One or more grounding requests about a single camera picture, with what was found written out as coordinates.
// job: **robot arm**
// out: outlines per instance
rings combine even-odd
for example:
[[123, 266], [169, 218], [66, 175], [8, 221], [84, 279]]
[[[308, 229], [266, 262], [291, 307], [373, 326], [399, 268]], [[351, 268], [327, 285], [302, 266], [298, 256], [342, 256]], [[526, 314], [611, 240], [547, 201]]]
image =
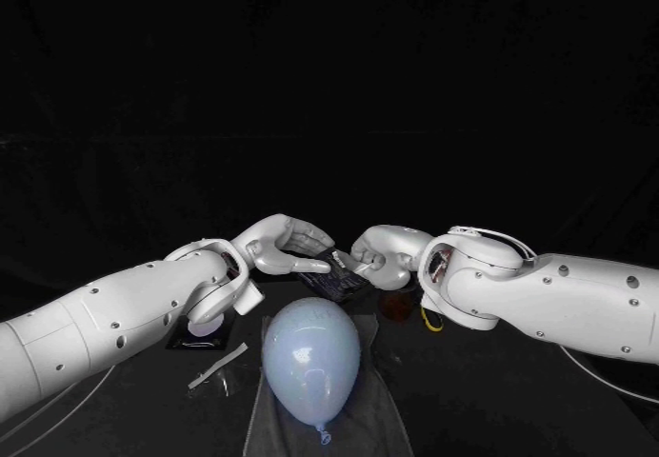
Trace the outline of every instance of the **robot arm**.
[[0, 323], [0, 423], [155, 344], [182, 314], [193, 324], [230, 307], [247, 314], [265, 299], [249, 278], [255, 267], [269, 274], [328, 272], [325, 262], [280, 249], [315, 255], [332, 245], [314, 225], [278, 214], [231, 242], [191, 243]]
[[[654, 338], [658, 270], [560, 254], [536, 256], [504, 235], [528, 255], [526, 259], [511, 245], [481, 235], [488, 230], [474, 228], [454, 228], [423, 248], [404, 228], [370, 230], [354, 250], [407, 246], [407, 250], [390, 248], [389, 258], [419, 259], [392, 264], [387, 274], [387, 262], [384, 267], [374, 265], [363, 275], [376, 287], [393, 289], [402, 269], [416, 268], [422, 305], [462, 326], [490, 330], [504, 319], [543, 341], [605, 357], [659, 364], [659, 337]], [[402, 238], [412, 243], [406, 245]], [[374, 249], [371, 258], [384, 251]]]

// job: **black background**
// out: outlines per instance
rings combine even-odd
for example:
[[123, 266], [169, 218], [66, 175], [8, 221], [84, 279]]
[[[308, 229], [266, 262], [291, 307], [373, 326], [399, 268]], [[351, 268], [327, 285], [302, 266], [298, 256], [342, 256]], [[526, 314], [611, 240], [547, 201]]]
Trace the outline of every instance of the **black background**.
[[[472, 225], [659, 268], [658, 12], [4, 3], [0, 316], [279, 212], [345, 250]], [[659, 397], [655, 366], [589, 359]]]

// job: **yellow cable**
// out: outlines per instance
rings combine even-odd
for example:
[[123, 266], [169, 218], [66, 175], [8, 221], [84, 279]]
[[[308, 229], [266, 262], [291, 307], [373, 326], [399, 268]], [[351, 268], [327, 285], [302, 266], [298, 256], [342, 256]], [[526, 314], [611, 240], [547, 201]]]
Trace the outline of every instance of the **yellow cable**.
[[429, 330], [430, 331], [443, 331], [443, 328], [445, 328], [445, 320], [443, 318], [441, 317], [441, 320], [443, 321], [443, 324], [441, 325], [441, 327], [433, 327], [433, 324], [430, 323], [429, 321], [429, 317], [426, 316], [426, 308], [422, 307], [422, 316], [423, 316], [423, 322], [426, 323], [426, 326], [429, 327]]

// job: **balloon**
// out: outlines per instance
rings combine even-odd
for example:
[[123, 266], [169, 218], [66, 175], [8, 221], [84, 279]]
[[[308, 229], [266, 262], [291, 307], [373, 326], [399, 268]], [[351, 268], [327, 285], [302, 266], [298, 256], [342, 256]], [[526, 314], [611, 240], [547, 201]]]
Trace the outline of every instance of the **balloon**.
[[302, 298], [282, 309], [269, 327], [263, 357], [282, 405], [322, 432], [327, 444], [327, 423], [344, 408], [360, 369], [358, 329], [335, 302]]

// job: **table surface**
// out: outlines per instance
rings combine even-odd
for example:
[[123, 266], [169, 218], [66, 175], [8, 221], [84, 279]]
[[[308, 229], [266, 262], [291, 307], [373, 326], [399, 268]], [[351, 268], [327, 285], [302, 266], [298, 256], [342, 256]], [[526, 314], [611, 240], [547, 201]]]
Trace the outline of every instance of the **table surface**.
[[[71, 419], [22, 454], [73, 456], [242, 456], [257, 386], [230, 397], [188, 384], [239, 345], [242, 365], [262, 366], [263, 317], [312, 296], [299, 282], [262, 285], [266, 300], [240, 317], [226, 351], [168, 350], [165, 338], [120, 364]], [[435, 333], [416, 310], [404, 323], [379, 311], [379, 291], [345, 306], [377, 313], [373, 354], [409, 431], [416, 456], [651, 456], [659, 443], [618, 398], [567, 359], [507, 322], [491, 331], [445, 323]], [[43, 417], [0, 445], [12, 453], [77, 406], [105, 373], [89, 378]], [[0, 435], [41, 405], [0, 428]]]

